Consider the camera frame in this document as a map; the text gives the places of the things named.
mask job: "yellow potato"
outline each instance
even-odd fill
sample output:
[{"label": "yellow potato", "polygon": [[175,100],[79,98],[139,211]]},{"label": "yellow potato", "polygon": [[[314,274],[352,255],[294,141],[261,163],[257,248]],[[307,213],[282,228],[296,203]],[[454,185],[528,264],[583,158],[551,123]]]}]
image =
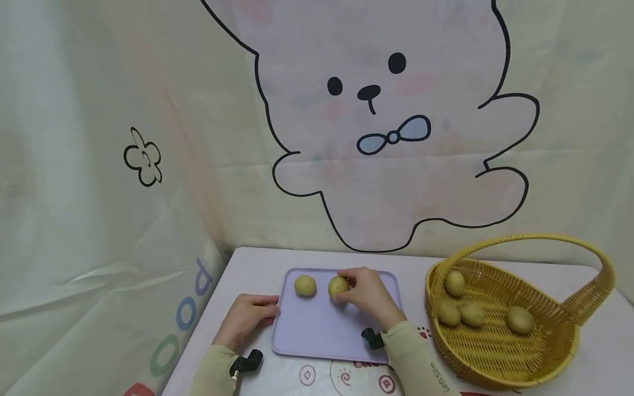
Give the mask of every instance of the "yellow potato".
[{"label": "yellow potato", "polygon": [[295,292],[298,296],[312,297],[317,293],[317,283],[311,276],[300,275],[295,279]]},{"label": "yellow potato", "polygon": [[484,309],[479,304],[467,302],[460,307],[462,321],[469,326],[480,327],[484,323]]},{"label": "yellow potato", "polygon": [[507,312],[507,325],[517,334],[528,334],[535,328],[535,319],[522,307],[511,307]]},{"label": "yellow potato", "polygon": [[444,289],[450,296],[462,297],[465,293],[465,277],[458,271],[451,271],[444,279]]},{"label": "yellow potato", "polygon": [[438,321],[447,326],[460,324],[460,310],[455,302],[445,300],[438,303]]},{"label": "yellow potato", "polygon": [[346,278],[335,276],[332,278],[330,283],[328,283],[328,294],[330,295],[330,298],[348,290],[350,290],[350,284]]}]

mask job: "black clip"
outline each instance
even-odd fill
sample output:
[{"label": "black clip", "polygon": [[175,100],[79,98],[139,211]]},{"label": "black clip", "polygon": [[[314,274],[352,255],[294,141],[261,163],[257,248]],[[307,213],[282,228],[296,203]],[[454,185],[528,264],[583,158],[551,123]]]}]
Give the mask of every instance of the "black clip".
[{"label": "black clip", "polygon": [[262,362],[263,357],[264,355],[262,355],[262,352],[257,349],[253,349],[249,354],[249,357],[246,359],[242,356],[239,356],[231,365],[231,368],[229,369],[229,375],[233,377],[236,371],[238,371],[239,373],[246,373],[248,371],[257,370],[260,367],[260,363]]},{"label": "black clip", "polygon": [[372,328],[367,328],[361,332],[361,336],[368,343],[370,350],[379,350],[385,346],[381,334],[374,333]]}]

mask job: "basket handle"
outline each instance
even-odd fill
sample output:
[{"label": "basket handle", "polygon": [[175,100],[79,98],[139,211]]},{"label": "basket handle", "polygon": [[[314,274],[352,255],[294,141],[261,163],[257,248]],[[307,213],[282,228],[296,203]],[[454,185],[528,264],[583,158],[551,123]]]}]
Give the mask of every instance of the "basket handle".
[{"label": "basket handle", "polygon": [[581,246],[582,248],[586,248],[599,258],[602,267],[597,276],[561,304],[561,306],[566,309],[570,315],[572,315],[577,326],[582,326],[614,289],[616,275],[614,273],[614,267],[603,252],[584,241],[580,241],[569,236],[556,234],[515,234],[502,236],[500,238],[493,238],[463,248],[438,264],[438,267],[436,268],[437,281],[434,289],[432,290],[432,296],[439,295],[441,291],[440,288],[444,287],[444,279],[454,265],[469,256],[471,253],[477,252],[478,250],[482,250],[489,246],[522,240],[553,240],[568,242]]}]

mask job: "sleeve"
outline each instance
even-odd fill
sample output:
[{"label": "sleeve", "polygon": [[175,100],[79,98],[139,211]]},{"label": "sleeve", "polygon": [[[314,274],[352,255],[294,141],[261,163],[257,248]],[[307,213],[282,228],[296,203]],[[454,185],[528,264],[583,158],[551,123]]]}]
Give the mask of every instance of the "sleeve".
[{"label": "sleeve", "polygon": [[389,364],[401,379],[406,396],[460,396],[412,323],[401,322],[382,336]]},{"label": "sleeve", "polygon": [[236,381],[229,375],[229,369],[237,358],[238,355],[226,347],[209,347],[194,375],[190,396],[232,396]]}]

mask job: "hand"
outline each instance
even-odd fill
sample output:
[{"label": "hand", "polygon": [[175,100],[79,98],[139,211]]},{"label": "hand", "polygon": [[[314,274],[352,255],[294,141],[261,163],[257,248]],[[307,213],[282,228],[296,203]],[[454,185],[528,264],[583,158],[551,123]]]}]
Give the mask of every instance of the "hand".
[{"label": "hand", "polygon": [[280,314],[279,299],[280,296],[239,295],[229,308],[212,344],[237,352],[256,327],[273,324],[273,319]]},{"label": "hand", "polygon": [[335,302],[355,305],[374,317],[384,331],[407,320],[373,269],[367,267],[343,269],[337,274],[347,278],[353,288],[337,294],[334,298]]}]

